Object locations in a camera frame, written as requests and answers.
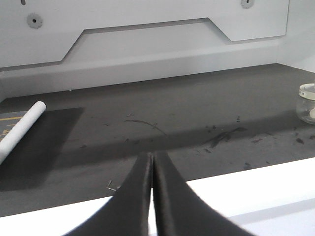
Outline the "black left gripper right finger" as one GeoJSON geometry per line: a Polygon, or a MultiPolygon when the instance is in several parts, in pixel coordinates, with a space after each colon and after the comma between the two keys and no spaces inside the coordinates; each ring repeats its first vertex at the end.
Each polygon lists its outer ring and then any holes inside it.
{"type": "Polygon", "coordinates": [[[209,207],[185,182],[165,151],[154,153],[153,194],[159,236],[249,236],[209,207]]]}

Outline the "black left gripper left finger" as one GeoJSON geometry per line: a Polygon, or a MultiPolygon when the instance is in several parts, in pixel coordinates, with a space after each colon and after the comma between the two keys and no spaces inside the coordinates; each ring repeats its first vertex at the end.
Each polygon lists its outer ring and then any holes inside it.
{"type": "Polygon", "coordinates": [[[153,162],[147,153],[134,166],[113,197],[67,236],[147,236],[153,162]]]}

